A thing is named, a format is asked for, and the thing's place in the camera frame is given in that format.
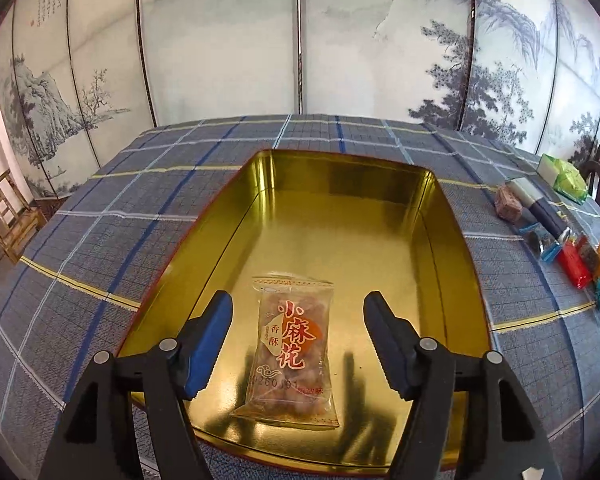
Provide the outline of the red snack packet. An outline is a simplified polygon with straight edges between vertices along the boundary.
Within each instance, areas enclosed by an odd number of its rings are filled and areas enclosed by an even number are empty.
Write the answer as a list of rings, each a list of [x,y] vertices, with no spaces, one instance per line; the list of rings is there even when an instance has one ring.
[[[592,273],[580,257],[577,247],[571,240],[562,245],[556,260],[566,277],[576,289],[584,289],[592,282]]]

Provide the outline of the brown red cake packet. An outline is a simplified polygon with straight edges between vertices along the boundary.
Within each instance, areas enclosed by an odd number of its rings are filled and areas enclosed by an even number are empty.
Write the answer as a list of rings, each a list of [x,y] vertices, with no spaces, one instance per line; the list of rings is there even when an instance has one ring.
[[[494,208],[498,218],[509,222],[517,222],[524,207],[507,185],[501,185],[495,192]]]

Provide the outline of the green tissue pack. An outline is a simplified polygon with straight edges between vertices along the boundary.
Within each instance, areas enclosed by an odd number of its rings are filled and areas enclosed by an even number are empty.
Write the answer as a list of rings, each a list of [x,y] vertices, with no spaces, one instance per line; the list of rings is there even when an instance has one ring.
[[[543,154],[536,171],[558,194],[580,205],[586,201],[588,187],[571,162]]]

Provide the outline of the clear fried twist snack bag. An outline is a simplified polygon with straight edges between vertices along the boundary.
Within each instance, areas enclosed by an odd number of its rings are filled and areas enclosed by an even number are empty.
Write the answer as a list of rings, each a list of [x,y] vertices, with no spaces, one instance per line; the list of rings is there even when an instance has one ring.
[[[339,426],[328,360],[335,286],[294,274],[252,279],[258,300],[258,344],[245,403],[237,418],[326,430]]]

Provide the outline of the blue candy wrapper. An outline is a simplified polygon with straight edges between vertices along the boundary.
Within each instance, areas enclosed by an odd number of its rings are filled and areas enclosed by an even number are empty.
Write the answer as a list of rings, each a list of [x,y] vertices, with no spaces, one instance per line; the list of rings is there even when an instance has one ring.
[[[562,245],[542,226],[540,222],[523,226],[519,233],[531,248],[535,257],[545,263],[552,263],[562,250]]]

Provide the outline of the red toffee tin box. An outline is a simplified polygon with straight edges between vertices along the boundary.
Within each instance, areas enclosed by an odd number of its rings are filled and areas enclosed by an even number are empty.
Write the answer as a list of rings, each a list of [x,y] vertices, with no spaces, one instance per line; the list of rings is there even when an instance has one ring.
[[[237,418],[257,341],[251,280],[290,273],[335,287],[328,357],[339,427],[305,430]],[[142,353],[200,315],[217,290],[233,321],[207,388],[188,406],[200,440],[271,466],[382,476],[408,404],[391,390],[363,321],[381,292],[391,310],[451,351],[490,347],[471,255],[429,170],[334,153],[262,151],[224,186],[152,285],[121,346]]]

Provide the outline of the plaid blue tablecloth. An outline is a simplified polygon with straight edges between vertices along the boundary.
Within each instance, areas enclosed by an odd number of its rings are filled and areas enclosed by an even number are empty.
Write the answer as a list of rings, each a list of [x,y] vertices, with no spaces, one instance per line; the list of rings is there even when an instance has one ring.
[[[518,374],[568,479],[600,452],[600,316],[536,261],[491,203],[535,155],[481,136],[327,115],[184,122],[141,133],[33,237],[0,285],[0,450],[35,478],[87,357],[116,348],[178,239],[261,148],[410,162],[441,180],[474,259],[495,347]]]

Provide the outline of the black sesame bar packet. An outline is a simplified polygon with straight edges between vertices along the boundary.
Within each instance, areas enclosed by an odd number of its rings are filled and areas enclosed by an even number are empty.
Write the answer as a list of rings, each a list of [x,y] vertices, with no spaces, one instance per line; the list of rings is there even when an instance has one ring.
[[[597,250],[592,246],[586,235],[581,235],[576,244],[578,255],[582,260],[588,272],[594,274],[600,266],[600,256]]]

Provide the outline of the light wooden chair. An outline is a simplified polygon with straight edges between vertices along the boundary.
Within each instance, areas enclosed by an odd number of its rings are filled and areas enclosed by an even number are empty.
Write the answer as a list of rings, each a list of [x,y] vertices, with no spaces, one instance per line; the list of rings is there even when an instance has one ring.
[[[46,223],[42,210],[24,198],[12,172],[3,171],[0,174],[0,246],[11,263],[19,261],[27,241]]]

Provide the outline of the navy white snack pack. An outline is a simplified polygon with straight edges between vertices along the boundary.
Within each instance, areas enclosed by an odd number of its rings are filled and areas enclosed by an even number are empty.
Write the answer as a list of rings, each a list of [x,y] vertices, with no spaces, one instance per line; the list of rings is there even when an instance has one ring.
[[[567,221],[558,214],[557,209],[532,181],[526,177],[520,177],[508,180],[506,186],[558,243],[565,241],[570,233]]]

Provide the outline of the painted folding screen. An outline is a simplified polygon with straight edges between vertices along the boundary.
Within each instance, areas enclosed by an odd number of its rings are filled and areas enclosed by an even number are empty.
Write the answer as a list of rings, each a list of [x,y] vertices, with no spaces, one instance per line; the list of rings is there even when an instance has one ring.
[[[12,0],[0,16],[0,125],[37,198],[152,127],[291,113],[580,162],[600,143],[600,16],[590,0]]]

